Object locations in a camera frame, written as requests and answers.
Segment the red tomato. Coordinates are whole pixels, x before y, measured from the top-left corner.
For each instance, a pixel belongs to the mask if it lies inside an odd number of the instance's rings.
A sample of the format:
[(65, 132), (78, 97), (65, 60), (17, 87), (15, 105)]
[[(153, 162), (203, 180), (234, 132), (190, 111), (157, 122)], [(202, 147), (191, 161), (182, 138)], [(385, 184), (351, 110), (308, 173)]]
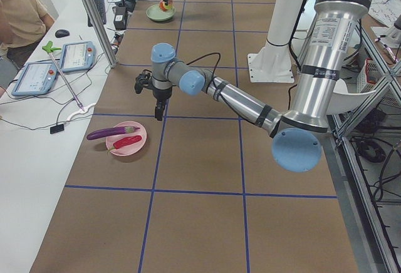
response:
[(159, 7), (160, 7), (161, 10), (163, 10), (163, 11), (166, 11), (166, 10), (167, 10), (167, 8), (166, 8), (166, 6), (165, 6), (165, 3), (164, 3), (163, 1), (161, 1), (161, 2), (159, 3)]

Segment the purple eggplant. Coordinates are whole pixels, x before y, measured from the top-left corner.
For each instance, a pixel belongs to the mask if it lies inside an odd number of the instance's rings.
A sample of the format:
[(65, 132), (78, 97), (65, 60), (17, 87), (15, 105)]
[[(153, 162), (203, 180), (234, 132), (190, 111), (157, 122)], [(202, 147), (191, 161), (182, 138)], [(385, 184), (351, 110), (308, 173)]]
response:
[(129, 133), (134, 133), (138, 131), (140, 127), (136, 126), (118, 126), (118, 127), (113, 127), (113, 128), (104, 128), (101, 130), (96, 130), (91, 133), (89, 133), (86, 136), (87, 140), (96, 140), (99, 138), (105, 138), (105, 137), (110, 137), (114, 135), (123, 135), (123, 134), (129, 134)]

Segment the red chili pepper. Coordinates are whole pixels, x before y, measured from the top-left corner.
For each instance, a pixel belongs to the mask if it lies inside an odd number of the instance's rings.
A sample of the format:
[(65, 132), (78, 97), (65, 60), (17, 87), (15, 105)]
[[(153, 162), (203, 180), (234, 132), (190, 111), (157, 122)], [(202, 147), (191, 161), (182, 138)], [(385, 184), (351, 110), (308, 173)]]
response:
[(124, 137), (109, 147), (108, 151), (115, 155), (131, 155), (137, 151), (137, 143), (142, 141), (141, 135)]

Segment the green plate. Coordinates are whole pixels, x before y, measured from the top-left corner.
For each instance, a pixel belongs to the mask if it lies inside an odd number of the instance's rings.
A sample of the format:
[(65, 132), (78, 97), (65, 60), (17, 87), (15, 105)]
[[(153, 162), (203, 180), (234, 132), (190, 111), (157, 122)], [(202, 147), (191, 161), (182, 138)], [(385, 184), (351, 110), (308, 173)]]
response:
[(175, 8), (172, 7), (168, 10), (162, 10), (158, 4), (153, 4), (146, 10), (146, 16), (156, 22), (163, 22), (172, 19), (175, 15)]

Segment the pink plate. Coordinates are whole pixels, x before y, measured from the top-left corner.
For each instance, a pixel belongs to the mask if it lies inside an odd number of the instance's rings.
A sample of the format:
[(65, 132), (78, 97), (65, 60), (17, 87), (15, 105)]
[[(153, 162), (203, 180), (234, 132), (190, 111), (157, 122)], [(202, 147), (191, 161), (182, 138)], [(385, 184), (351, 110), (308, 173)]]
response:
[[(136, 121), (123, 121), (115, 125), (114, 128), (126, 127), (126, 126), (134, 126), (137, 128), (137, 130), (133, 133), (112, 135), (106, 137), (105, 145), (107, 150), (111, 154), (122, 157), (133, 155), (134, 153), (137, 153), (145, 145), (145, 142), (147, 141), (147, 131), (145, 127)], [(135, 136), (141, 136), (141, 140), (137, 140), (135, 143), (125, 145), (124, 147), (120, 148), (114, 147), (114, 143), (120, 141), (122, 138), (135, 137)]]

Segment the black power adapter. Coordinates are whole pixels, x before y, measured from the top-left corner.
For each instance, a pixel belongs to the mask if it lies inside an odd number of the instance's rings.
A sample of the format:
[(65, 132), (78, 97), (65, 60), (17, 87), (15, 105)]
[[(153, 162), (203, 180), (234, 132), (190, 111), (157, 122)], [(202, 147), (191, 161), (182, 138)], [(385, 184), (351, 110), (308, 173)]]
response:
[(116, 30), (124, 30), (127, 27), (128, 12), (126, 7), (115, 7), (113, 24)]

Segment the teach pendant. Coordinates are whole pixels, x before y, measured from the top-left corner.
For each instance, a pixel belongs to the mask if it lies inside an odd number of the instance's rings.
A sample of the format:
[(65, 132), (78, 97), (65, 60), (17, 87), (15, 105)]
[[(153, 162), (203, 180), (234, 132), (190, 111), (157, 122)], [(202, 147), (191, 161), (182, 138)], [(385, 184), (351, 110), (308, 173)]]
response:
[(64, 73), (84, 71), (95, 63), (96, 48), (91, 41), (64, 44), (61, 49), (60, 67)]
[(47, 94), (55, 82), (57, 68), (52, 62), (28, 63), (12, 90), (13, 96)]

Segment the small black box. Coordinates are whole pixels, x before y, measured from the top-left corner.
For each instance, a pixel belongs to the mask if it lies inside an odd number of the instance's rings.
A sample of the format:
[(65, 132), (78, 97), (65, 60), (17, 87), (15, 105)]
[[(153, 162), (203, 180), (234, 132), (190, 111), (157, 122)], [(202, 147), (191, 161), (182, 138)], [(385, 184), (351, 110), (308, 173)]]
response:
[(50, 132), (51, 135), (54, 135), (54, 134), (62, 132), (64, 130), (65, 130), (65, 125), (64, 124), (57, 124), (57, 125), (52, 126), (49, 129), (49, 132)]

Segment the black computer mouse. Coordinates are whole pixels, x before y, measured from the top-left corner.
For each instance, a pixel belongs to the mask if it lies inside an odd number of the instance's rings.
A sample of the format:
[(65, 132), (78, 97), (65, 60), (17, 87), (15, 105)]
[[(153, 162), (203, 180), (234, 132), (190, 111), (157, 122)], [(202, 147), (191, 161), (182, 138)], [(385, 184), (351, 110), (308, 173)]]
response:
[(56, 38), (64, 38), (64, 37), (67, 37), (69, 35), (70, 35), (70, 32), (68, 30), (66, 30), (66, 29), (58, 29), (55, 32), (55, 37)]

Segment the near teach pendant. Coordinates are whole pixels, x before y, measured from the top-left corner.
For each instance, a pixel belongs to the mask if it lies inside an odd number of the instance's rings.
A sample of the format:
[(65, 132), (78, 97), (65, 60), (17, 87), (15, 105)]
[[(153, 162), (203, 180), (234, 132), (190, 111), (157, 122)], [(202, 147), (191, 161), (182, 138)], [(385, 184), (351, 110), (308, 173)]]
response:
[(13, 96), (47, 94), (55, 82), (57, 68), (52, 62), (28, 63), (12, 90)]

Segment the person in beige shirt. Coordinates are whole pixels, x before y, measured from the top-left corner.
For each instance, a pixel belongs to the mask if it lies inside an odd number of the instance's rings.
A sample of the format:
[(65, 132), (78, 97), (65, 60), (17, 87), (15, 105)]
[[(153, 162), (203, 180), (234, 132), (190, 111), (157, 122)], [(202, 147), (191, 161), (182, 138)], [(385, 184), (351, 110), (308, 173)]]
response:
[(1, 0), (1, 54), (22, 67), (54, 22), (40, 0)]

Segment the white chair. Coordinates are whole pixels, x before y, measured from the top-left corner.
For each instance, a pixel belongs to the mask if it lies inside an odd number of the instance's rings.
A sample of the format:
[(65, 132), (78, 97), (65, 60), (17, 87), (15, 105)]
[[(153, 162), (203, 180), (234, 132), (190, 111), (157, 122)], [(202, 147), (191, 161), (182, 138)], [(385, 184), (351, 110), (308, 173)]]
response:
[(346, 113), (358, 108), (369, 96), (376, 93), (376, 90), (364, 93), (349, 93), (343, 79), (336, 82), (331, 99), (326, 111), (327, 115)]

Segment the white basket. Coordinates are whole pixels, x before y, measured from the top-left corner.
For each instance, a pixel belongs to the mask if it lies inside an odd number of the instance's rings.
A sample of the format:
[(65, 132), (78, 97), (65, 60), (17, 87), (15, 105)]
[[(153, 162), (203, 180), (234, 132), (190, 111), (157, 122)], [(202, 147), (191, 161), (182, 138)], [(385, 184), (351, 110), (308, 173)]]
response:
[(379, 67), (372, 59), (366, 59), (363, 68), (357, 76), (357, 93), (373, 90), (373, 87), (383, 78)]

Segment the aluminium frame post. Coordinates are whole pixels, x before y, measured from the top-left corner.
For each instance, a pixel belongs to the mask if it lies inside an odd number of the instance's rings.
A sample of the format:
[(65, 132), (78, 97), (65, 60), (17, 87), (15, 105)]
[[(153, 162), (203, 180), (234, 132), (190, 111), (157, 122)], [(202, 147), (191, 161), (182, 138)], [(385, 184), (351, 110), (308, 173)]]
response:
[(96, 36), (102, 47), (102, 50), (106, 56), (108, 64), (111, 68), (114, 68), (117, 64), (116, 56), (112, 50), (111, 44), (108, 40), (107, 33), (105, 28), (103, 27), (103, 23), (101, 21), (101, 17), (98, 13), (98, 10), (95, 6), (94, 0), (81, 0), (84, 8), (86, 10), (87, 15), (89, 16), (93, 28), (95, 30)]

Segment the green handled grabber stick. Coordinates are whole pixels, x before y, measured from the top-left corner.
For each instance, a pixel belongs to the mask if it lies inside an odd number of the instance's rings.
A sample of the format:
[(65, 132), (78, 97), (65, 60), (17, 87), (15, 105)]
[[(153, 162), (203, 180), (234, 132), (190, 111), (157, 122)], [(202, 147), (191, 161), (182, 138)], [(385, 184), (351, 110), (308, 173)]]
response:
[(42, 46), (42, 50), (46, 52), (46, 54), (49, 56), (50, 60), (53, 62), (53, 64), (56, 66), (57, 72), (60, 74), (62, 77), (63, 81), (65, 82), (65, 85), (67, 86), (68, 90), (73, 96), (73, 99), (76, 101), (76, 104), (78, 105), (78, 108), (80, 110), (84, 110), (83, 103), (79, 100), (77, 94), (73, 91), (73, 88), (71, 87), (70, 83), (66, 79), (66, 76), (61, 69), (59, 62), (56, 60), (56, 58), (53, 55), (54, 51), (60, 50), (60, 48), (55, 48), (53, 47), (53, 42), (48, 41), (44, 46)]

